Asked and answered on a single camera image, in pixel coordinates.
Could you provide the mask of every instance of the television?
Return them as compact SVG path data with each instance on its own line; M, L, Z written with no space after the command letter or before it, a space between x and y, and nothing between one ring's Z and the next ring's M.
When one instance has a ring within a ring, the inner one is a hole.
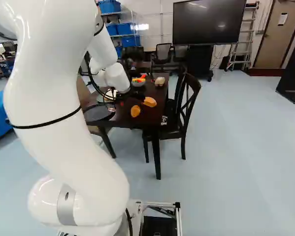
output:
M246 0L190 0L173 4L174 45L221 45L239 39Z

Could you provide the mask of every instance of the blue bin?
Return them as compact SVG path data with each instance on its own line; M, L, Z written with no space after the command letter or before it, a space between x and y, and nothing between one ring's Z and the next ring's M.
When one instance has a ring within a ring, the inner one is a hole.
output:
M118 1L104 0L98 3L102 14L121 11L121 4Z
M126 48L126 47L141 46L139 35L137 35L135 37L134 36L122 37L122 46L124 48Z
M134 26L133 23L123 23L117 24L117 30L120 35L122 34L134 34Z
M116 24L109 24L106 27L110 36L118 35Z
M118 54L118 58L120 59L121 58L121 54L122 54L122 46L117 46L115 48L116 48L116 51L117 51L117 54Z

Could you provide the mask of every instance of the table leg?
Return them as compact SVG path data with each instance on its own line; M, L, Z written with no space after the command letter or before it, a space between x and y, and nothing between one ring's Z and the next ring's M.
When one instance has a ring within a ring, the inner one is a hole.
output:
M154 162L155 162L155 171L156 171L156 179L161 180L161 155L159 148L159 135L157 130L153 130L152 132L152 145L153 145L153 153L154 153Z
M107 132L106 132L105 128L101 127L101 126L98 126L98 129L100 130L101 138L102 138L104 144L106 145L111 157L113 159L116 159L117 158L116 153L113 150L113 147L112 147L112 145L110 143L110 140L109 140L109 137L107 135Z

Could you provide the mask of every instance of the chair leg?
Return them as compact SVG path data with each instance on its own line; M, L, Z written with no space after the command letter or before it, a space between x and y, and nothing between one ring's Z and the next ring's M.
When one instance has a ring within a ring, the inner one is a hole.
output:
M148 157L148 142L147 140L143 137L143 143L144 143L144 152L145 152L145 159L146 163L149 163L149 157Z
M98 127L98 128L101 132L102 140L104 144L106 145L110 155L112 156L113 159L117 158L105 129L103 127Z
M186 160L186 136L181 138L181 156L183 160Z

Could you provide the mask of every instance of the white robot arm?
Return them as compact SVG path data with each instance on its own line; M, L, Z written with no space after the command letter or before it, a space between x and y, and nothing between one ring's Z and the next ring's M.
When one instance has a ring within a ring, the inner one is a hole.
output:
M50 172L32 188L29 210L79 236L114 235L129 200L127 178L92 140L76 91L86 50L94 71L106 68L99 84L130 87L101 22L93 0L0 0L3 35L18 40L5 110L26 150Z

